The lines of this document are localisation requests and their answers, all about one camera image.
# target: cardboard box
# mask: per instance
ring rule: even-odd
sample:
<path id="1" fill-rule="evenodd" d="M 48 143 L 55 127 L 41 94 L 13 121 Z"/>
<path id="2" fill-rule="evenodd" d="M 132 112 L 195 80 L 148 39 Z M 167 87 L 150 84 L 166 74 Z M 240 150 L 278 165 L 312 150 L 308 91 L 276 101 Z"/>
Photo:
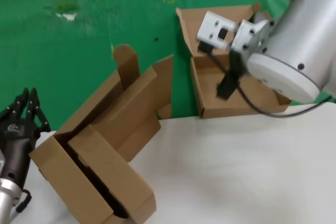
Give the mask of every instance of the cardboard box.
<path id="1" fill-rule="evenodd" d="M 184 40 L 192 54 L 191 75 L 201 118 L 256 114 L 237 90 L 227 101 L 217 97 L 216 88 L 224 74 L 207 55 L 198 52 L 197 48 L 200 42 L 197 41 L 196 35 L 208 10 L 238 23 L 242 19 L 250 20 L 260 8 L 260 4 L 255 4 L 176 10 L 180 18 Z M 233 38 L 234 34 L 228 33 L 225 40 L 231 42 Z M 228 51 L 214 49 L 213 54 L 228 68 Z M 289 99 L 269 89 L 251 76 L 244 76 L 240 85 L 251 102 L 264 111 L 283 112 L 290 104 Z"/>
<path id="2" fill-rule="evenodd" d="M 173 58 L 140 75 L 131 47 L 113 57 L 118 71 L 30 153 L 81 224 L 142 224 L 156 210 L 152 189 L 127 162 L 160 129 L 156 113 L 171 115 Z"/>

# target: white tabletop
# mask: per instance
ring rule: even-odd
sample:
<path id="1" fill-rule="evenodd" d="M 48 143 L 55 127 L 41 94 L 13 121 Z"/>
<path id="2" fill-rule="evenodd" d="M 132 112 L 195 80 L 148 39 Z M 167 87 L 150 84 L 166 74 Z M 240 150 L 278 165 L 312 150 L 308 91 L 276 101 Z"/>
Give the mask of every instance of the white tabletop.
<path id="1" fill-rule="evenodd" d="M 335 224 L 335 115 L 329 103 L 293 119 L 161 121 L 131 162 L 156 196 L 146 224 Z M 33 199 L 11 223 L 78 223 L 34 163 L 25 188 Z"/>

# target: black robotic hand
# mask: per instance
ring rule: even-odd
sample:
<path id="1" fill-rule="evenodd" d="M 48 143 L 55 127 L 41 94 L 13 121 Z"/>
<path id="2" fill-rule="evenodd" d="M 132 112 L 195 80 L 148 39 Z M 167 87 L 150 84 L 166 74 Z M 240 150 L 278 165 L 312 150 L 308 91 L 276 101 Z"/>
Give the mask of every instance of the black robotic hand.
<path id="1" fill-rule="evenodd" d="M 26 116 L 21 118 L 27 104 Z M 40 127 L 34 121 L 35 116 L 41 122 Z M 35 88 L 30 94 L 28 89 L 25 89 L 0 113 L 0 149 L 5 157 L 5 164 L 0 173 L 0 191 L 5 181 L 14 183 L 14 187 L 18 188 L 17 191 L 27 193 L 27 199 L 17 207 L 18 212 L 21 212 L 31 199 L 30 193 L 24 190 L 30 164 L 29 153 L 35 149 L 40 133 L 50 131 L 49 123 L 40 109 Z M 17 201 L 18 199 L 14 199 L 13 205 L 16 205 Z"/>

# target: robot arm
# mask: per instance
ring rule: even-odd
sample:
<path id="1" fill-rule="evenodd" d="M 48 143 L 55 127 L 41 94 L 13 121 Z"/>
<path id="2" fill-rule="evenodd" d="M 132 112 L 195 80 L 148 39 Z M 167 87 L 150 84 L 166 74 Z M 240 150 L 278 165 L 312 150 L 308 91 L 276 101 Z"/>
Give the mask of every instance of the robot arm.
<path id="1" fill-rule="evenodd" d="M 25 118 L 21 118 L 28 104 Z M 35 116 L 41 122 L 38 127 Z M 24 189 L 30 158 L 42 131 L 50 132 L 49 123 L 40 109 L 36 89 L 24 89 L 15 101 L 0 113 L 0 224 L 8 223 L 13 206 L 22 212 L 31 200 Z M 27 197 L 19 204 L 22 193 Z"/>
<path id="2" fill-rule="evenodd" d="M 235 33 L 231 44 L 228 31 Z M 322 90 L 336 94 L 336 0 L 291 0 L 280 19 L 256 24 L 208 12 L 197 39 L 200 48 L 229 50 L 246 72 L 290 99 L 311 103 Z M 232 86 L 238 72 L 229 71 L 223 85 Z"/>

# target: green fabric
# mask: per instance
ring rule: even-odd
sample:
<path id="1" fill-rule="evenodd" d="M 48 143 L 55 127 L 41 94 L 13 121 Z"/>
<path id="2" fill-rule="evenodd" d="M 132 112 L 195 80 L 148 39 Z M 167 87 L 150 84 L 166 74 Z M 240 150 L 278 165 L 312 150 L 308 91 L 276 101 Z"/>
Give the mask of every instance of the green fabric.
<path id="1" fill-rule="evenodd" d="M 175 9 L 262 2 L 277 16 L 288 1 L 0 0 L 0 108 L 36 87 L 50 125 L 59 128 L 116 69 L 111 45 L 127 43 L 142 72 L 174 53 L 173 116 L 196 115 L 190 53 Z M 70 22 L 56 15 L 63 13 L 77 16 Z"/>

